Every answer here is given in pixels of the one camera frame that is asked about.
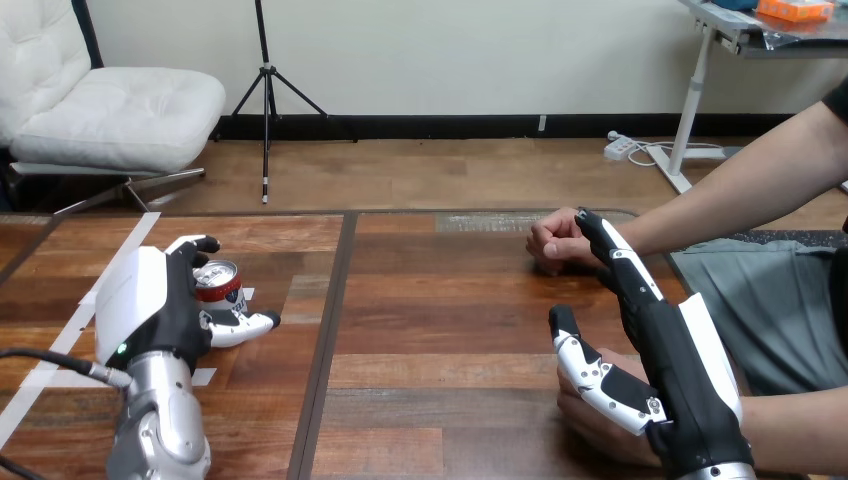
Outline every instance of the power strip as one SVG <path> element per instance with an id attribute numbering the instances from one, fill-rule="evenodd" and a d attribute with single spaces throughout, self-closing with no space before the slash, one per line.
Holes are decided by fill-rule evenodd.
<path id="1" fill-rule="evenodd" d="M 639 145 L 633 139 L 620 135 L 604 147 L 604 156 L 610 160 L 624 160 L 637 148 L 639 148 Z"/>

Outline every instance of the prosthetic hand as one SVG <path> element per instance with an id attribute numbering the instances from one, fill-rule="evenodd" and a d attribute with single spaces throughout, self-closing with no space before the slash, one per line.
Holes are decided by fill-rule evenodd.
<path id="1" fill-rule="evenodd" d="M 576 221 L 606 266 L 621 320 L 649 384 L 604 363 L 580 337 L 571 309 L 550 312 L 559 366 L 581 397 L 634 435 L 645 433 L 669 479 L 754 479 L 727 356 L 700 294 L 673 307 L 612 225 L 581 210 Z"/>
<path id="2" fill-rule="evenodd" d="M 198 307 L 192 267 L 219 249 L 204 235 L 181 237 L 165 252 L 140 247 L 97 294 L 98 361 L 132 377 L 106 467 L 109 479 L 204 478 L 211 454 L 192 394 L 197 360 L 211 347 L 237 345 L 280 324 L 270 312 L 246 317 Z"/>

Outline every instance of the orange box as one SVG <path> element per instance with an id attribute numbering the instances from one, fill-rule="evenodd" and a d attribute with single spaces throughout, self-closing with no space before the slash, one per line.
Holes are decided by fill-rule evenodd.
<path id="1" fill-rule="evenodd" d="M 790 22 L 821 22 L 833 15 L 833 4 L 825 0 L 760 0 L 757 11 Z"/>

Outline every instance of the human hand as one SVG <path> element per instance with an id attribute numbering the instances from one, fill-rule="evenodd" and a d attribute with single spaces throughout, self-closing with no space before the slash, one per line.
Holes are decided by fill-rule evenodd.
<path id="1" fill-rule="evenodd" d="M 527 251 L 536 258 L 539 268 L 556 275 L 566 263 L 598 268 L 603 264 L 593 254 L 589 240 L 574 221 L 577 210 L 563 207 L 530 227 Z"/>
<path id="2" fill-rule="evenodd" d="M 605 363 L 612 363 L 634 377 L 648 382 L 645 369 L 639 362 L 606 348 L 598 349 L 598 353 L 601 354 Z M 660 459 L 651 450 L 645 435 L 637 437 L 613 423 L 584 402 L 561 371 L 557 370 L 557 376 L 559 376 L 557 406 L 565 416 L 568 426 L 583 437 L 589 445 L 621 463 L 660 466 Z"/>

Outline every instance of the black cable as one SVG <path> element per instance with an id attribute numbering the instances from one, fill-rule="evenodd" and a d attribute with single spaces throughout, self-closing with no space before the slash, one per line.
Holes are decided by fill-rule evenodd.
<path id="1" fill-rule="evenodd" d="M 14 473 L 15 475 L 23 478 L 24 480 L 47 480 L 41 475 L 33 472 L 32 470 L 27 470 L 26 468 L 9 460 L 3 455 L 0 455 L 0 467 L 5 468 L 6 470 L 10 471 L 11 473 Z"/>
<path id="2" fill-rule="evenodd" d="M 91 372 L 91 362 L 80 358 L 74 358 L 64 353 L 51 352 L 50 350 L 39 350 L 37 348 L 3 348 L 0 349 L 0 358 L 5 357 L 30 357 L 50 362 L 68 370 L 73 370 L 82 375 Z M 41 475 L 28 470 L 8 458 L 0 455 L 0 467 L 23 478 L 24 480 L 46 480 Z"/>
<path id="3" fill-rule="evenodd" d="M 80 375 L 88 375 L 91 372 L 91 362 L 81 358 L 74 358 L 64 353 L 40 350 L 37 348 L 3 348 L 0 349 L 0 358 L 4 357 L 30 357 L 50 362 L 68 370 L 73 370 Z"/>

